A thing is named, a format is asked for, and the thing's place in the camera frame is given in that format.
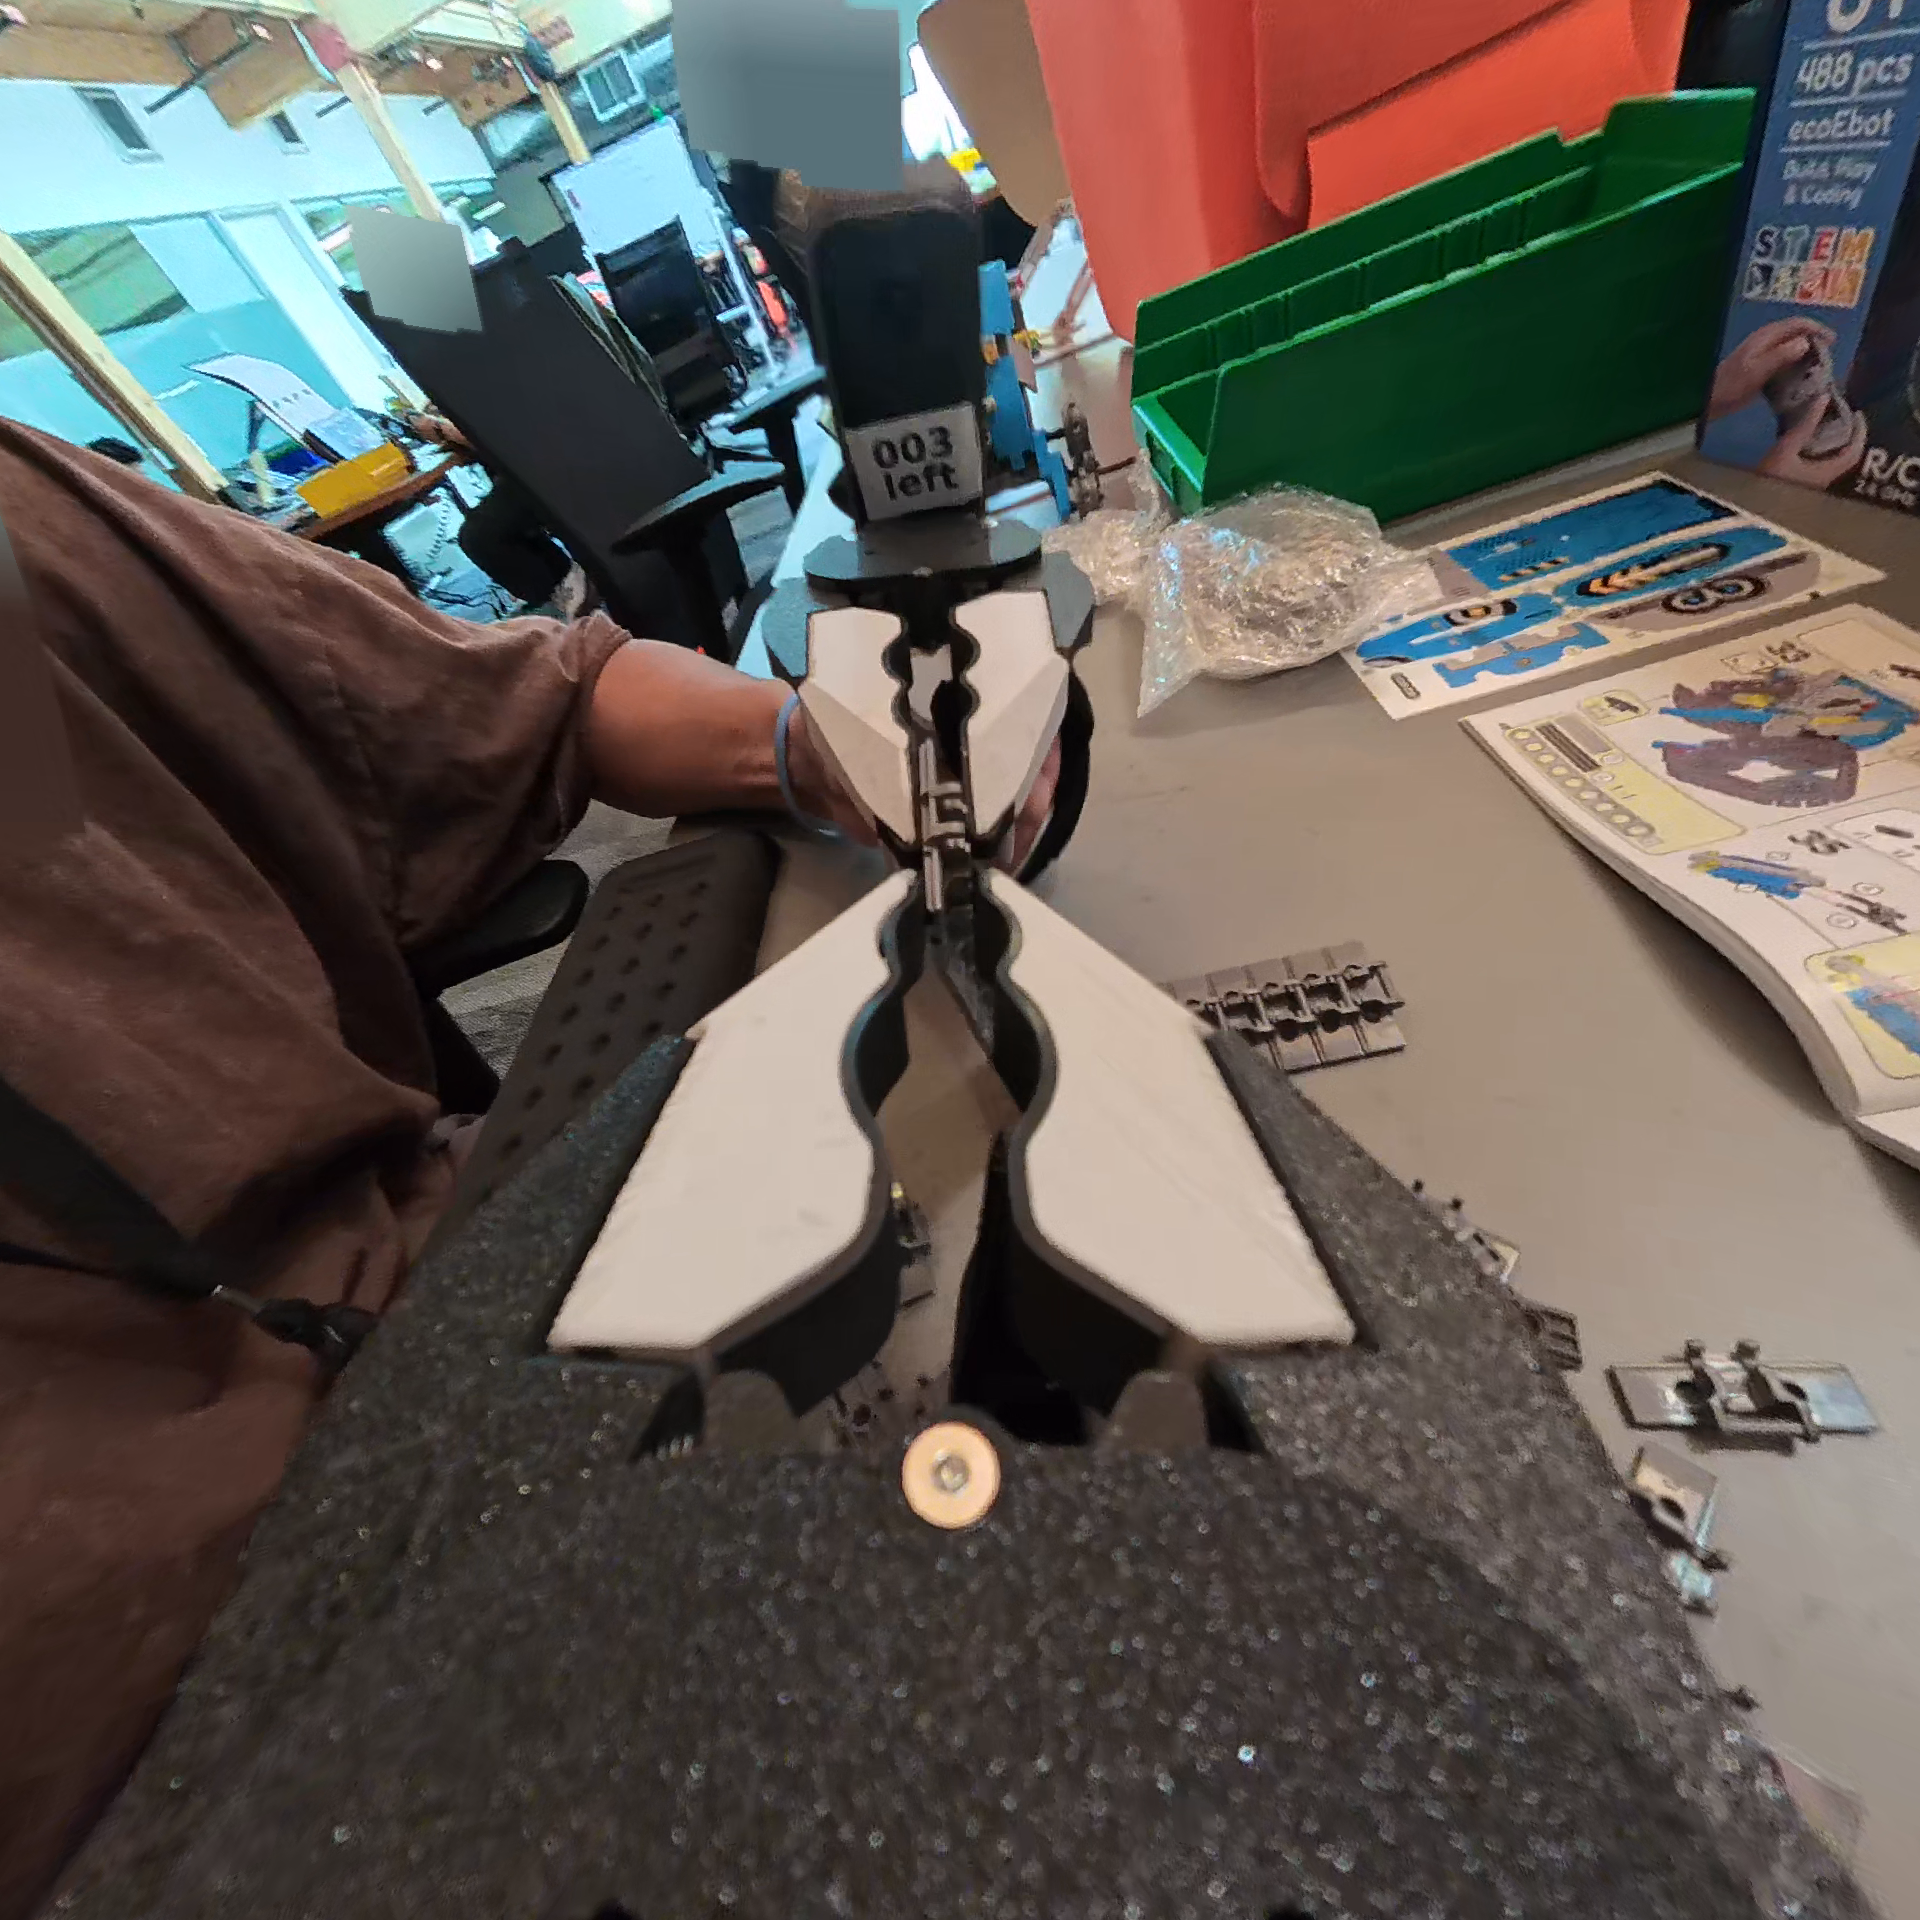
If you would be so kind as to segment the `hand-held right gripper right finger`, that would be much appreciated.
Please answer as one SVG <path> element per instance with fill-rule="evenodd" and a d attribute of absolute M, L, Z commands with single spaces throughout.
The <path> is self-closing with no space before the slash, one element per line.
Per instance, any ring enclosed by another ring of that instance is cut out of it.
<path fill-rule="evenodd" d="M 1009 878 L 973 906 L 1003 1138 L 1005 1319 L 1095 1416 L 1145 1375 L 1345 1351 L 1361 1329 L 1259 1138 L 1228 1031 Z"/>

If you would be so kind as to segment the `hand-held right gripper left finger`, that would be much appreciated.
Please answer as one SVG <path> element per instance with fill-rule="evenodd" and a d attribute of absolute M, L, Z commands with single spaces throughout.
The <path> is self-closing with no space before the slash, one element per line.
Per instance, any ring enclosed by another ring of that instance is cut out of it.
<path fill-rule="evenodd" d="M 551 1353 L 763 1375 L 801 1416 L 881 1353 L 902 1259 L 876 1115 L 916 965 L 893 873 L 695 1022 Z"/>

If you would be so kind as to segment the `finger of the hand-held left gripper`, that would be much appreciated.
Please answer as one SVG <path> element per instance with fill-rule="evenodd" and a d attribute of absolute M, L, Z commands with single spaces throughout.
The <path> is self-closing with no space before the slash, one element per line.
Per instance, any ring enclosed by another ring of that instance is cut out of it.
<path fill-rule="evenodd" d="M 971 825 L 998 839 L 1043 772 L 1065 705 L 1068 661 L 1056 651 L 1043 591 L 981 595 L 956 609 L 973 655 L 963 669 L 963 779 Z"/>
<path fill-rule="evenodd" d="M 812 612 L 798 693 L 803 742 L 829 803 L 892 848 L 923 848 L 923 731 L 893 661 L 899 639 L 902 621 L 892 612 Z"/>

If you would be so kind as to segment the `pile of grey track links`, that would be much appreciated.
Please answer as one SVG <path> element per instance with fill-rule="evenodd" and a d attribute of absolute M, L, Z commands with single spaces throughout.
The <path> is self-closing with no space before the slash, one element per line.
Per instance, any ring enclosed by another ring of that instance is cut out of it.
<path fill-rule="evenodd" d="M 1576 1318 L 1522 1293 L 1515 1282 L 1519 1266 L 1516 1246 L 1471 1223 L 1463 1201 L 1439 1198 L 1423 1179 L 1411 1191 L 1438 1218 L 1448 1241 L 1471 1256 L 1475 1269 L 1519 1311 L 1542 1363 L 1558 1375 L 1581 1375 L 1585 1353 Z M 1622 1489 L 1655 1533 L 1666 1579 L 1682 1609 L 1713 1616 L 1718 1573 L 1729 1565 L 1726 1555 L 1713 1546 L 1718 1476 L 1675 1452 L 1642 1446 L 1626 1471 Z"/>

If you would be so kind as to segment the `person's left forearm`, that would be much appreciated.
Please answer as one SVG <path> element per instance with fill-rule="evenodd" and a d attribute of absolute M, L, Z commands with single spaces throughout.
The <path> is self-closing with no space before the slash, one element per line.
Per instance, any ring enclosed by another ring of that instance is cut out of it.
<path fill-rule="evenodd" d="M 659 639 L 626 639 L 589 698 L 589 799 L 658 821 L 782 811 L 782 708 L 776 683 Z"/>

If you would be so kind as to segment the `grey desk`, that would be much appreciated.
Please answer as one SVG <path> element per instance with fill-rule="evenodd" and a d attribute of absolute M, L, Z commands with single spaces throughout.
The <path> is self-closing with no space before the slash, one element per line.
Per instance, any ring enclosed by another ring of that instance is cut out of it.
<path fill-rule="evenodd" d="M 1576 1313 L 1573 1389 L 1682 1331 L 1843 1361 L 1882 1429 L 1719 1458 L 1731 1593 L 1703 1661 L 1736 1713 L 1859 1789 L 1876 1911 L 1918 1915 L 1918 1175 L 1832 1115 L 1785 1022 L 1576 851 L 1458 716 L 1391 723 L 1335 662 L 1133 723 L 1141 639 L 1103 616 L 1091 823 L 1061 903 L 1165 973 L 1362 936 L 1409 1048 L 1305 1088 L 1396 1175 L 1466 1191 Z"/>

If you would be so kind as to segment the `person's left hand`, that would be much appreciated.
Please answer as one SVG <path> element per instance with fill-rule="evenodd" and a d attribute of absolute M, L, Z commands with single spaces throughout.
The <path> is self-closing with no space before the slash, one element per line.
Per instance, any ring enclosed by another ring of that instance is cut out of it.
<path fill-rule="evenodd" d="M 876 825 L 819 742 L 801 689 L 789 689 L 776 712 L 773 769 L 779 803 L 798 829 L 833 845 L 876 848 Z"/>

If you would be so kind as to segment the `blue wristband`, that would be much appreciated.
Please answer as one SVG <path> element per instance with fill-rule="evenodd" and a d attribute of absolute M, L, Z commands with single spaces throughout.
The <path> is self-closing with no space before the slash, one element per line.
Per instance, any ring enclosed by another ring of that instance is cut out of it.
<path fill-rule="evenodd" d="M 846 839 L 846 792 L 832 758 L 816 739 L 816 729 L 812 726 L 798 685 L 785 689 L 779 701 L 772 733 L 772 763 L 785 821 L 813 839 Z"/>

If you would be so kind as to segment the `blue building-block model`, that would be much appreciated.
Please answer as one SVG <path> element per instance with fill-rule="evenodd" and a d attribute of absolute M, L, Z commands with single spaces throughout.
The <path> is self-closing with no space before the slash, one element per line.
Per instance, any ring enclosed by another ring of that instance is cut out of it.
<path fill-rule="evenodd" d="M 1062 403 L 1053 426 L 1033 415 L 1039 369 L 1053 358 L 1073 358 L 1079 342 L 1068 325 L 1065 345 L 1056 329 L 1026 323 L 1021 273 L 1001 261 L 981 263 L 981 353 L 986 389 L 981 399 L 981 456 L 986 508 L 1015 505 L 1045 491 L 1061 521 L 1091 518 L 1105 505 L 1105 481 L 1132 459 L 1101 463 L 1091 419 L 1078 399 Z"/>

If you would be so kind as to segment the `cardboard box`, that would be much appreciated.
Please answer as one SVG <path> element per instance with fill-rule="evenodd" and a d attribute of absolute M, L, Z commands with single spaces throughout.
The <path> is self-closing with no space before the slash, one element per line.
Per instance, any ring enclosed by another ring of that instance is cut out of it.
<path fill-rule="evenodd" d="M 1026 2 L 932 2 L 916 41 L 1003 201 L 1045 229 L 1072 188 Z"/>

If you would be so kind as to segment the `crumpled clear plastic bag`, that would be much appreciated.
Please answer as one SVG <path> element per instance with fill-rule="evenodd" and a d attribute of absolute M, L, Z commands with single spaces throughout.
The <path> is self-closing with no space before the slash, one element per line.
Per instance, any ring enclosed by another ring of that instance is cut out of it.
<path fill-rule="evenodd" d="M 1433 566 L 1348 499 L 1281 486 L 1176 518 L 1155 498 L 1049 528 L 1096 606 L 1141 616 L 1149 716 L 1191 683 L 1256 683 L 1332 661 L 1438 598 Z"/>

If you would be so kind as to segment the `green storage bin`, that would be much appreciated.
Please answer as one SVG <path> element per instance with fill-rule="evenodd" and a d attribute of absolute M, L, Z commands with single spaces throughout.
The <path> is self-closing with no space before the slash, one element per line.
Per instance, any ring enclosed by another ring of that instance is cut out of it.
<path fill-rule="evenodd" d="M 1622 101 L 1149 298 L 1171 508 L 1288 483 L 1395 523 L 1698 419 L 1751 126 L 1749 88 Z"/>

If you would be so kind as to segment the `blue sticker sheet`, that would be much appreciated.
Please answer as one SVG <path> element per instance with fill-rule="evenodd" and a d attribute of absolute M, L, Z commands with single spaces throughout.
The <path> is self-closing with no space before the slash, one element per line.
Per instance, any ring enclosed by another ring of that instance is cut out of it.
<path fill-rule="evenodd" d="M 1626 661 L 1886 572 L 1669 472 L 1439 539 L 1406 612 L 1343 651 L 1391 716 Z"/>

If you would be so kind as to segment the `instruction booklet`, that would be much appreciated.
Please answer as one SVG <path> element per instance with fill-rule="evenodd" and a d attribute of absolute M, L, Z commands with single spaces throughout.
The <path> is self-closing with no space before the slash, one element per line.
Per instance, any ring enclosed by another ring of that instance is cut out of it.
<path fill-rule="evenodd" d="M 1918 633 L 1865 606 L 1463 723 L 1789 1022 L 1838 1115 L 1918 1165 Z"/>

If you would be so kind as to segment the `robot kit box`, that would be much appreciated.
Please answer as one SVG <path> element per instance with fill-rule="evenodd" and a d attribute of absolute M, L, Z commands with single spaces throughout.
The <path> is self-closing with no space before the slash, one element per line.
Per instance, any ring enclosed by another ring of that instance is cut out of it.
<path fill-rule="evenodd" d="M 1918 518 L 1918 6 L 1756 2 L 1706 459 Z"/>

